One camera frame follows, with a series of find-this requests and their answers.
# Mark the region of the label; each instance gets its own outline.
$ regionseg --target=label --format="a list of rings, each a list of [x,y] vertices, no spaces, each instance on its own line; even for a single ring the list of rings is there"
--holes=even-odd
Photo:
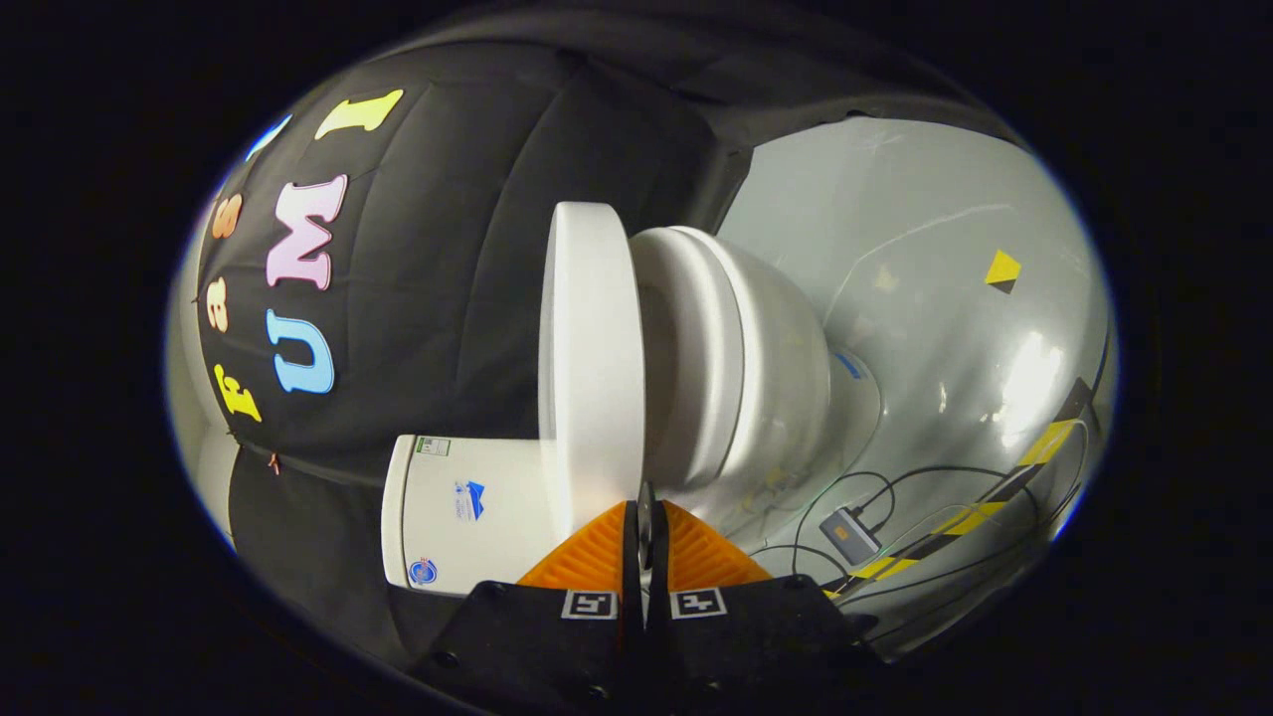
[[[451,452],[451,441],[443,437],[418,437],[415,451],[423,455],[446,457]]]
[[[433,564],[433,559],[420,559],[411,564],[406,572],[414,585],[428,585],[438,581],[438,568]]]
[[[486,487],[472,480],[456,483],[456,519],[461,522],[476,522],[485,508],[481,493]]]
[[[849,375],[853,376],[853,380],[855,381],[862,380],[862,373],[858,372],[858,369],[853,366],[853,363],[848,358],[840,355],[839,353],[836,353],[835,357],[839,358],[840,363],[844,363],[844,367],[849,369]]]
[[[724,598],[719,587],[673,591],[668,596],[672,600],[672,619],[699,619],[726,614]]]
[[[619,595],[612,591],[566,590],[563,619],[617,619]]]

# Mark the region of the logo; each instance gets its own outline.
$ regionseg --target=logo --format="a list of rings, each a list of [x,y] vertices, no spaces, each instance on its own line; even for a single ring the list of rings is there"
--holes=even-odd
[[[462,522],[476,522],[486,511],[481,505],[481,493],[486,487],[475,482],[456,483],[456,519]]]
[[[563,619],[617,619],[619,601],[612,591],[566,590]]]
[[[428,585],[438,580],[438,568],[433,566],[433,559],[420,559],[407,569],[411,584]]]
[[[719,617],[726,613],[724,599],[717,587],[677,591],[670,596],[672,598],[673,619]]]
[[[853,363],[849,362],[848,358],[840,355],[839,353],[836,353],[835,357],[839,358],[840,363],[844,363],[844,367],[849,369],[849,375],[853,376],[853,380],[855,381],[862,380],[862,373],[858,372],[858,369],[853,366]]]

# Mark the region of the white toilet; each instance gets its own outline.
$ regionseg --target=white toilet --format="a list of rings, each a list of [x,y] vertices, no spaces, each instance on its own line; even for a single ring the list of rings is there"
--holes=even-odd
[[[845,438],[864,445],[878,392],[855,358],[831,353],[799,288],[694,228],[648,229],[630,247],[645,348],[643,474],[658,496],[728,531],[820,457],[847,466]]]
[[[693,228],[629,241],[608,205],[561,203],[538,408],[540,440],[398,438],[381,519],[391,584],[463,595],[517,581],[643,479],[737,531],[803,499],[793,488],[811,471],[845,468],[880,396],[777,269]]]

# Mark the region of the black fabric backdrop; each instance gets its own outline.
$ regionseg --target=black fabric backdrop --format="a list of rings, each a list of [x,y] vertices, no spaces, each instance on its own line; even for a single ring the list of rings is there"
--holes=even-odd
[[[1267,211],[1248,201],[1268,183],[1250,181],[1267,173],[1249,79],[1268,64],[1265,5],[839,10],[969,83],[1072,182],[1128,331],[1122,438],[1069,536],[974,633],[854,711],[950,708],[970,693],[998,713],[1267,702],[1251,566],[1268,488],[1258,465],[1244,470],[1259,459],[1248,376],[1264,367],[1251,363],[1260,324],[1242,311],[1267,304],[1267,282],[1263,262],[1232,260],[1267,243]],[[439,712],[244,580],[164,448],[159,345],[182,240],[218,171],[242,158],[232,145],[442,8],[14,10],[10,250],[19,288],[34,285],[11,334],[14,375],[38,400],[18,420],[6,502],[11,710]]]
[[[537,434],[540,293],[558,201],[610,204],[630,233],[715,231],[754,145],[850,111],[933,118],[945,107],[939,118],[1009,134],[869,41],[849,38],[862,45],[847,57],[824,38],[824,51],[840,52],[827,56],[783,46],[783,31],[810,32],[617,10],[477,17],[356,64],[279,113],[289,124],[214,197],[241,194],[243,208],[232,236],[205,237],[197,297],[202,315],[207,285],[225,282],[228,330],[200,321],[209,380],[219,390],[223,366],[262,418],[225,413],[244,447],[230,487],[234,543],[269,589],[393,666],[426,648],[454,600],[384,582],[378,488],[398,434]],[[374,131],[313,139],[342,99],[393,89],[404,94]],[[266,255],[290,231],[275,218],[279,191],[341,173],[348,189],[321,248],[330,285],[267,285]],[[298,341],[269,343],[270,308],[322,333],[328,392],[283,390],[274,354],[312,358]],[[275,456],[279,476],[266,468]]]

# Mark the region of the yellow triangle marker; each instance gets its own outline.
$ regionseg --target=yellow triangle marker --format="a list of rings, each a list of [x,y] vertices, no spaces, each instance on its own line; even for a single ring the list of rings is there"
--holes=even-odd
[[[994,261],[990,262],[990,270],[985,274],[985,283],[995,284],[1017,280],[1018,275],[1021,275],[1021,264],[1003,251],[995,251]]]

